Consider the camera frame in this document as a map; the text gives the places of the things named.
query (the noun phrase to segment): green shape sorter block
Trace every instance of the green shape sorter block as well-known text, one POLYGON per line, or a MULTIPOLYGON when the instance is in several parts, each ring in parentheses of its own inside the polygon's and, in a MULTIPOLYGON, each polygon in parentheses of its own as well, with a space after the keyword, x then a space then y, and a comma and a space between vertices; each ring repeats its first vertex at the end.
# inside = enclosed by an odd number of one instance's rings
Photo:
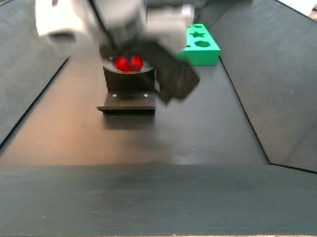
POLYGON ((187 46, 178 53, 177 58, 193 65, 217 65, 221 48, 215 43, 203 24, 193 24, 187 29, 187 46))

